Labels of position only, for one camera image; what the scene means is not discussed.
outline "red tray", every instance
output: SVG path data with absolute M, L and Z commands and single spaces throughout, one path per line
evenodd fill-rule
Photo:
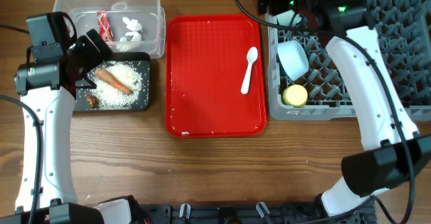
M 246 55 L 257 47 L 250 90 Z M 245 15 L 179 16 L 166 39 L 165 124 L 175 137 L 256 135 L 267 124 L 259 25 Z

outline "white cup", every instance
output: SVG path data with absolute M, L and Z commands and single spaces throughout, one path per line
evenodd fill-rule
M 277 21 L 278 24 L 282 25 L 282 26 L 293 26 L 290 24 L 290 22 L 292 21 L 292 17 L 295 16 L 295 12 L 293 11 L 293 9 L 283 12 L 281 14 L 276 15 L 277 16 Z M 301 15 L 296 15 L 295 19 L 294 19 L 294 23 L 298 24 L 302 21 L 302 16 Z
M 278 57 L 288 77 L 295 81 L 308 72 L 308 59 L 301 44 L 295 40 L 279 43 Z

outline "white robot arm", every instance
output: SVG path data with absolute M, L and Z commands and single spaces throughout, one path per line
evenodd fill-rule
M 21 101 L 43 121 L 42 174 L 38 208 L 51 205 L 51 200 L 77 203 L 73 189 L 70 160 L 70 124 L 75 98 L 64 88 L 42 87 L 28 91 Z M 32 118 L 24 110 L 24 168 L 15 209 L 30 211 L 36 171 L 36 135 Z
M 374 59 L 385 78 L 389 91 L 394 99 L 394 105 L 398 109 L 398 117 L 403 123 L 403 132 L 407 140 L 413 139 L 413 133 L 418 131 L 417 126 L 411 121 L 404 110 L 391 78 L 387 73 L 385 63 L 378 46 L 377 31 L 363 26 L 347 31 L 347 36 L 363 47 Z M 367 65 L 364 55 L 349 42 L 338 37 L 332 38 L 327 47 L 328 55 L 333 59 L 352 99 L 362 138 L 362 146 L 365 151 L 382 147 L 380 143 L 389 141 L 399 143 L 398 132 L 393 125 L 393 117 L 389 108 L 388 99 L 382 84 L 372 67 Z M 374 194 L 380 194 L 388 189 L 377 190 Z M 322 195 L 322 203 L 329 216 L 338 215 L 349 211 L 368 197 L 360 197 L 354 194 L 344 178 L 341 178 L 330 190 Z

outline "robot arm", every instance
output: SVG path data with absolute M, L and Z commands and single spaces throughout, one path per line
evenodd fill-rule
M 391 92 L 398 116 L 403 123 L 403 132 L 407 140 L 413 139 L 413 133 L 418 131 L 416 125 L 403 110 L 403 106 L 395 92 L 391 78 L 387 73 L 378 46 L 376 30 L 370 30 L 368 26 L 347 31 L 347 36 L 366 48 L 370 56 L 385 78 L 385 82 Z M 399 143 L 398 132 L 393 125 L 391 109 L 385 97 L 381 82 L 373 68 L 366 64 L 366 59 L 350 43 L 340 38 L 332 38 L 326 47 L 329 56 L 343 76 L 347 91 L 355 107 L 360 126 L 362 146 L 365 151 L 382 147 L 381 143 Z M 377 195 L 388 190 L 383 188 L 376 190 Z M 354 194 L 347 186 L 345 179 L 341 178 L 330 190 L 322 195 L 322 204 L 329 216 L 338 215 L 352 210 L 363 203 L 368 197 Z
M 245 12 L 238 0 L 236 2 Z M 417 175 L 430 160 L 431 152 L 426 148 L 430 137 L 414 138 L 419 135 L 418 129 L 403 109 L 387 73 L 374 20 L 365 0 L 257 0 L 257 5 L 259 13 L 268 11 L 277 15 L 293 9 L 307 17 L 308 31 L 317 34 L 339 69 L 358 116 L 365 152 L 345 157 L 341 162 L 343 177 L 332 189 L 319 196 L 318 201 L 326 214 L 346 213 L 362 204 L 367 196 L 407 181 L 410 171 Z M 267 22 L 262 24 L 297 30 Z M 347 38 L 364 48 L 374 62 L 368 62 L 352 42 L 346 41 Z M 389 100 L 393 101 L 396 113 L 393 113 Z M 392 114 L 396 114 L 401 122 L 414 170 L 406 167 L 406 151 L 404 145 L 399 143 L 401 139 Z
M 21 101 L 27 104 L 43 120 L 42 174 L 37 208 L 50 207 L 51 200 L 76 203 L 70 166 L 70 124 L 75 107 L 75 98 L 64 88 L 50 87 L 32 89 Z M 20 193 L 15 203 L 16 210 L 32 208 L 32 189 L 36 171 L 36 135 L 33 120 L 24 110 L 24 169 Z

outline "dish rack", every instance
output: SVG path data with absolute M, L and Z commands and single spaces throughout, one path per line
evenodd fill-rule
M 367 0 L 376 20 L 380 49 L 406 112 L 414 121 L 431 120 L 431 0 Z M 268 22 L 277 23 L 269 14 Z M 337 67 L 317 36 L 268 28 L 269 111 L 277 120 L 331 120 L 356 117 Z M 289 79 L 277 56 L 280 42 L 297 40 L 310 63 L 308 73 Z M 284 105 L 283 90 L 300 84 L 308 92 L 302 108 Z

